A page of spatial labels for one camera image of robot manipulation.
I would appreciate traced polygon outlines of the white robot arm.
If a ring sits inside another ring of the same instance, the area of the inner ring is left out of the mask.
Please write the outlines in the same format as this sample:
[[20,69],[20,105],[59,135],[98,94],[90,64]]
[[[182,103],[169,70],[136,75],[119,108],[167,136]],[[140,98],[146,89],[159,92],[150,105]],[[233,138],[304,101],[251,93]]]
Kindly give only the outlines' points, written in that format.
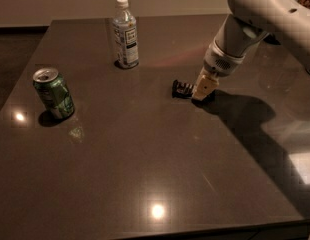
[[269,34],[310,72],[310,9],[298,0],[227,0],[230,14],[207,49],[192,98],[203,100]]

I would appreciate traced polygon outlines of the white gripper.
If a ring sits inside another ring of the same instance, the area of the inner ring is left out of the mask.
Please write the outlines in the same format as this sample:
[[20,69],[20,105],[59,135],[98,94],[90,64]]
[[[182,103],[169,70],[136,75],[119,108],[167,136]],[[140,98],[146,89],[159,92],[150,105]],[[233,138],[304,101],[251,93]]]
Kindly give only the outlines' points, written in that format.
[[229,76],[243,60],[243,57],[226,54],[213,41],[205,53],[203,67],[195,81],[192,98],[198,101],[204,100],[218,87],[218,77],[214,74],[219,77]]

